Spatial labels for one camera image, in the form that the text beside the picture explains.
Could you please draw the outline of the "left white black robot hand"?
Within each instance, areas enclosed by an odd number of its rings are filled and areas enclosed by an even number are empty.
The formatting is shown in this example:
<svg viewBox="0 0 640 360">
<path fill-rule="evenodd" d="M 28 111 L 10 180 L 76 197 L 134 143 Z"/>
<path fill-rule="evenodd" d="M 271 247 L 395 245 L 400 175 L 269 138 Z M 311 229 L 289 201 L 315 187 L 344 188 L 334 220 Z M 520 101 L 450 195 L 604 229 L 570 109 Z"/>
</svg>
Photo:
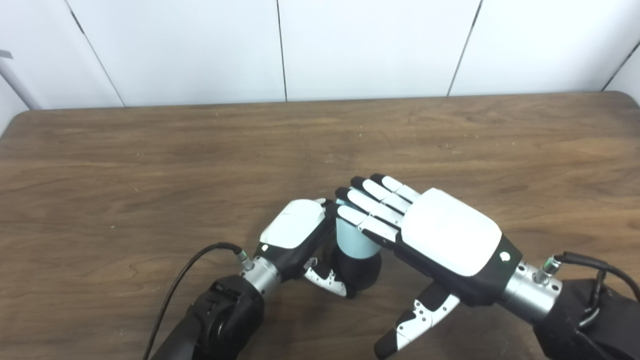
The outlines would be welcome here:
<svg viewBox="0 0 640 360">
<path fill-rule="evenodd" d="M 314 253 L 334 234 L 336 221 L 327 198 L 295 199 L 262 231 L 252 265 L 243 277 L 268 296 L 279 285 L 306 278 L 339 297 L 353 299 L 355 290 Z"/>
</svg>

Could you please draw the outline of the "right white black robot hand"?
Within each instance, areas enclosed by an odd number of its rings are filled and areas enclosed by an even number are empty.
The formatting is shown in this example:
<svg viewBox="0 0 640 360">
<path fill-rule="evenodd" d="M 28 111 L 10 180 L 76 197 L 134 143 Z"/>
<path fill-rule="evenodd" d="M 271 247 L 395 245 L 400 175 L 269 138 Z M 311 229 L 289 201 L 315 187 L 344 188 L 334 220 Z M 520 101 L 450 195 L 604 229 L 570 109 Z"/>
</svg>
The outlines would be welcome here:
<svg viewBox="0 0 640 360">
<path fill-rule="evenodd" d="M 441 189 L 419 193 L 375 173 L 352 178 L 334 194 L 342 201 L 331 209 L 336 218 L 431 280 L 375 342 L 379 360 L 404 349 L 460 304 L 498 303 L 522 260 L 498 224 Z"/>
</svg>

